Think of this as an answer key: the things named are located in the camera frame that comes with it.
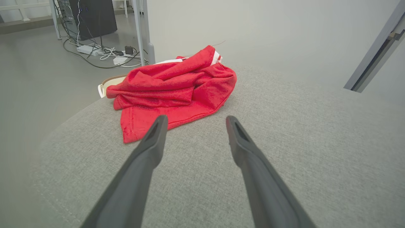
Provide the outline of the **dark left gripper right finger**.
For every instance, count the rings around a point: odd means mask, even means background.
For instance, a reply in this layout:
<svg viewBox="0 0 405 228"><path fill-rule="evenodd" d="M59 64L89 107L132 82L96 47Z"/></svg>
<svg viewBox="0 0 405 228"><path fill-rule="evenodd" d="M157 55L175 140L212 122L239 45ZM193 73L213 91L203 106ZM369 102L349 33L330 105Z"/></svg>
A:
<svg viewBox="0 0 405 228"><path fill-rule="evenodd" d="M226 118L231 153L241 169L256 228L314 228L281 176L234 116Z"/></svg>

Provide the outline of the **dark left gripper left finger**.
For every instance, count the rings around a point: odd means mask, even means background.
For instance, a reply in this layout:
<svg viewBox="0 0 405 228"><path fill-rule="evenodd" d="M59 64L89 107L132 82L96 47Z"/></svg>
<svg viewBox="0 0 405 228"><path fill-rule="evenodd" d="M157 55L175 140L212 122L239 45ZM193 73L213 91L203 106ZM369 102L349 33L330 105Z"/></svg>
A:
<svg viewBox="0 0 405 228"><path fill-rule="evenodd" d="M153 170L163 157L168 117L160 115L107 186L82 228L140 228Z"/></svg>

